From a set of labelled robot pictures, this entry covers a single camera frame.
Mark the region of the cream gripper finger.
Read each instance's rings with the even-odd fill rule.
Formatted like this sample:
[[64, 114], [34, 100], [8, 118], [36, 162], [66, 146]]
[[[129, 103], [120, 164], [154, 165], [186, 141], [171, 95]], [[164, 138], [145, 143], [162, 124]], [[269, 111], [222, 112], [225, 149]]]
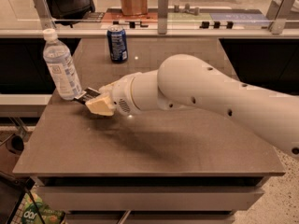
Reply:
[[115, 112], [114, 103], [108, 92], [92, 98], [91, 100], [87, 101], [85, 105], [93, 114], [96, 115], [113, 116]]
[[106, 84], [105, 86], [102, 86], [98, 91], [103, 94], [106, 92], [112, 92], [114, 86], [117, 84], [117, 81], [111, 82], [109, 84]]

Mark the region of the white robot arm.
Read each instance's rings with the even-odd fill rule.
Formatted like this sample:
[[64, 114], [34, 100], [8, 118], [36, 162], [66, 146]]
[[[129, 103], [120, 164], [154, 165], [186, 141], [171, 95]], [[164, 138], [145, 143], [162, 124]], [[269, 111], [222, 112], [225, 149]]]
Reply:
[[97, 115], [124, 116], [161, 109], [205, 109], [252, 130], [299, 159], [299, 97], [235, 80], [187, 54], [156, 70], [126, 75], [99, 89], [85, 105]]

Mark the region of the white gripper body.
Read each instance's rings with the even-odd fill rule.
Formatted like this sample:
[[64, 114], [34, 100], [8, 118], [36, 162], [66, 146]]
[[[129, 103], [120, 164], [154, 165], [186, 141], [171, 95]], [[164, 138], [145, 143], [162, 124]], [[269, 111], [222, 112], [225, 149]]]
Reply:
[[113, 91], [109, 92], [116, 110], [124, 115], [137, 115], [141, 111], [137, 108], [132, 97], [132, 85], [137, 73], [126, 75], [117, 80]]

